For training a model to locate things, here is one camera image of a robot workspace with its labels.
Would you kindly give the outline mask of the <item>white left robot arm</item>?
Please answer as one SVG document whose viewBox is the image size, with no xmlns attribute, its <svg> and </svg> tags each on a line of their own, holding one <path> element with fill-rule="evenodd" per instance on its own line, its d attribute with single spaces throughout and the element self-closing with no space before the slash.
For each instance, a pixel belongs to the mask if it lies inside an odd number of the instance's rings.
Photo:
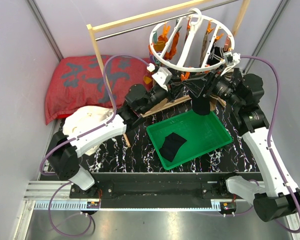
<svg viewBox="0 0 300 240">
<path fill-rule="evenodd" d="M 184 88 L 181 82 L 170 81 L 167 89 L 155 84 L 146 90 L 142 84 L 132 85 L 124 98 L 123 105 L 109 119 L 70 136 L 56 132 L 48 145 L 47 160 L 60 181 L 70 181 L 80 188 L 87 198 L 98 193 L 92 174 L 79 163 L 89 149 L 111 138 L 129 132 L 144 122 L 142 117 L 162 100 L 174 101 Z"/>
</svg>

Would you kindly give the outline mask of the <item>black white-striped sock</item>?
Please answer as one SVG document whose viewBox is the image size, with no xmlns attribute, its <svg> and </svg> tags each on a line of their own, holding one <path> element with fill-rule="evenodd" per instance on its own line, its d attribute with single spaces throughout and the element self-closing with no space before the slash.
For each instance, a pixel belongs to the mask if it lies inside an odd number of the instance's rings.
<svg viewBox="0 0 300 240">
<path fill-rule="evenodd" d="M 208 57 L 207 64 L 212 66 L 219 63 L 224 59 L 224 53 L 223 47 L 215 46 Z"/>
</svg>

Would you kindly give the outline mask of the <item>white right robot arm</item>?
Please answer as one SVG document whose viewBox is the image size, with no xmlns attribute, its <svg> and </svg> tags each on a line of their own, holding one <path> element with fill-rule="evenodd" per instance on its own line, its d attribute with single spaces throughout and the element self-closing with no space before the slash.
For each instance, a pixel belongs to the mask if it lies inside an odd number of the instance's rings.
<svg viewBox="0 0 300 240">
<path fill-rule="evenodd" d="M 271 124 L 259 106 L 265 92 L 262 78 L 235 68 L 229 74 L 212 70 L 193 75 L 182 84 L 193 100 L 214 95 L 231 105 L 232 124 L 253 154 L 264 182 L 264 186 L 258 186 L 230 173 L 217 182 L 218 195 L 225 199 L 241 197 L 253 205 L 264 222 L 297 213 L 300 188 L 284 166 L 272 139 Z"/>
</svg>

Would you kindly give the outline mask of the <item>white round clip hanger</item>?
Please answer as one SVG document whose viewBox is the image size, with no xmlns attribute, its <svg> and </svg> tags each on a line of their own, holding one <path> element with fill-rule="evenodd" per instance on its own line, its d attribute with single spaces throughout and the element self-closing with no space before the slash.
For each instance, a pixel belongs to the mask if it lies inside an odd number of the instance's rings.
<svg viewBox="0 0 300 240">
<path fill-rule="evenodd" d="M 150 33 L 149 36 L 149 49 L 150 53 L 157 59 L 160 63 L 164 64 L 167 67 L 170 67 L 172 69 L 182 71 L 182 72 L 206 72 L 206 71 L 211 71 L 213 69 L 218 68 L 221 65 L 226 65 L 225 64 L 225 57 L 222 61 L 220 61 L 217 64 L 214 65 L 208 65 L 207 61 L 209 58 L 209 55 L 212 52 L 212 49 L 214 48 L 214 43 L 217 42 L 222 35 L 218 35 L 218 32 L 222 30 L 224 33 L 227 34 L 226 42 L 225 45 L 228 46 L 228 49 L 224 51 L 224 54 L 227 52 L 232 52 L 235 49 L 235 39 L 231 31 L 221 22 L 218 20 L 205 16 L 202 14 L 202 12 L 198 8 L 191 8 L 189 9 L 188 13 L 194 11 L 193 14 L 190 14 L 186 17 L 180 17 L 176 21 L 176 25 L 172 31 L 172 34 L 170 37 L 168 37 L 168 41 L 165 44 L 164 49 L 162 52 L 156 52 L 154 50 L 153 44 L 155 44 L 154 37 L 157 35 L 157 30 L 160 27 L 163 27 L 167 22 L 165 23 L 159 23 L 157 24 L 152 32 Z M 182 23 L 183 19 L 186 18 L 188 20 L 187 23 L 187 29 L 188 29 L 188 34 L 180 55 L 180 58 L 178 59 L 178 62 L 176 64 L 171 63 L 168 60 L 164 59 L 165 53 L 167 52 L 168 48 L 171 48 L 171 44 L 173 41 L 174 35 L 180 30 L 180 24 Z M 206 29 L 206 35 L 208 36 L 209 34 L 212 34 L 212 37 L 210 39 L 209 44 L 205 45 L 204 52 L 203 52 L 203 59 L 200 61 L 200 67 L 185 67 L 185 63 L 187 60 L 187 57 L 189 55 L 190 49 L 192 47 L 193 40 L 196 36 L 196 33 L 198 30 L 201 28 L 201 25 L 203 22 L 207 23 L 207 29 Z"/>
</svg>

